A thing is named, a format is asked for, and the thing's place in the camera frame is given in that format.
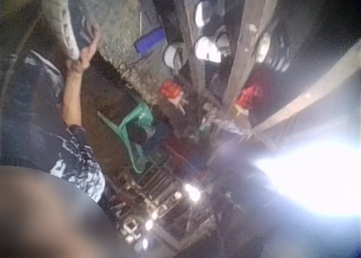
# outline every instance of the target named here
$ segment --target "blue object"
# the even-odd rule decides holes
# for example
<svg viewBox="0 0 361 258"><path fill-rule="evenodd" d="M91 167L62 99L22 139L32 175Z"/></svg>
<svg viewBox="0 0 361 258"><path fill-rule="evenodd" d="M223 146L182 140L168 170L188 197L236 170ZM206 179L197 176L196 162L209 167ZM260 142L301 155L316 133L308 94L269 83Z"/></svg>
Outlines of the blue object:
<svg viewBox="0 0 361 258"><path fill-rule="evenodd" d="M166 39L163 28L158 28L140 37L134 42L134 47L140 55L146 55L150 50L162 40Z"/></svg>

